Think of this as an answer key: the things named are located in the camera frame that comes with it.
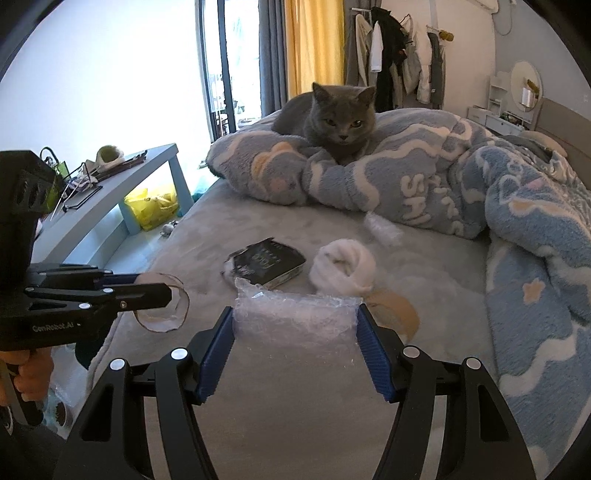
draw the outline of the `gray cat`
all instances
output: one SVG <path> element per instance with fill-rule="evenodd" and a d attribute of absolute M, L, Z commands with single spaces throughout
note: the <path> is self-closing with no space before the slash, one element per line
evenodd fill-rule
<path fill-rule="evenodd" d="M 375 88 L 312 84 L 312 92 L 293 97 L 272 129 L 305 137 L 341 164 L 354 160 L 374 130 Z"/>

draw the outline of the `cat's ear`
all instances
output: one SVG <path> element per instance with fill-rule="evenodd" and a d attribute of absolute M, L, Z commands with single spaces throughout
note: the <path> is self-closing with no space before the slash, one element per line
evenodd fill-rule
<path fill-rule="evenodd" d="M 332 100 L 332 95 L 329 91 L 319 83 L 314 82 L 312 84 L 312 91 L 314 92 L 314 98 L 316 98 L 318 103 L 330 102 Z"/>
<path fill-rule="evenodd" d="M 357 100 L 366 106 L 370 106 L 374 102 L 374 97 L 375 87 L 367 87 L 359 92 Z"/>

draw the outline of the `yellow plastic bag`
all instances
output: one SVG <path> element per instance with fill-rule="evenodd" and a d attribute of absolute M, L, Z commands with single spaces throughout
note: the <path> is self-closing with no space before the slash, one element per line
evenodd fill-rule
<path fill-rule="evenodd" d="M 178 210 L 174 185 L 155 189 L 137 188 L 125 197 L 125 204 L 143 230 L 151 230 L 170 219 Z"/>

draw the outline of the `hand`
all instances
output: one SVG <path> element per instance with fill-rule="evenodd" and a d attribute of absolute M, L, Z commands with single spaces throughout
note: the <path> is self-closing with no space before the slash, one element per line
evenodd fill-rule
<path fill-rule="evenodd" d="M 53 372 L 51 348 L 41 348 L 35 352 L 0 352 L 0 360 L 19 366 L 14 386 L 22 394 L 24 401 L 40 401 L 47 396 Z M 7 405 L 6 392 L 0 382 L 0 406 Z"/>

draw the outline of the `gray curtain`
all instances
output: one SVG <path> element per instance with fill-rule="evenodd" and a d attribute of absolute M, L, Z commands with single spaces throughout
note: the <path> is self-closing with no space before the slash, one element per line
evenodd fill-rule
<path fill-rule="evenodd" d="M 344 0 L 345 9 L 345 85 L 357 85 L 359 81 L 359 67 L 357 63 L 357 44 L 355 43 L 355 22 L 357 13 L 351 8 L 381 7 L 382 0 Z"/>
<path fill-rule="evenodd" d="M 266 116 L 287 103 L 284 0 L 259 0 L 259 72 Z"/>

